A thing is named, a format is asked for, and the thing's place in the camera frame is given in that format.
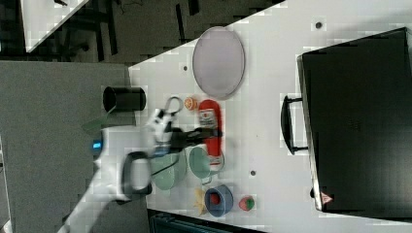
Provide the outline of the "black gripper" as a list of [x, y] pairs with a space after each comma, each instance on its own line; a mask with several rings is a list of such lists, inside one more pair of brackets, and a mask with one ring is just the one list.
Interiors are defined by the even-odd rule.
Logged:
[[203, 143], [203, 140], [220, 138], [223, 132], [219, 129], [199, 127], [193, 131], [184, 132], [181, 128], [173, 128], [170, 139], [170, 152], [180, 152], [187, 147]]

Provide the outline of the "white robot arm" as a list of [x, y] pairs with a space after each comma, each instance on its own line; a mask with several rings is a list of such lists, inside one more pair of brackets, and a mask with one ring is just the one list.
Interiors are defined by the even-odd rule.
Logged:
[[161, 172], [151, 168], [153, 159], [223, 135], [215, 110], [201, 110], [198, 117], [200, 126], [187, 132], [173, 126], [176, 114], [165, 109], [155, 110], [143, 126], [104, 128], [97, 171], [57, 233], [89, 233], [109, 203], [129, 202], [137, 194], [151, 192], [152, 177]]

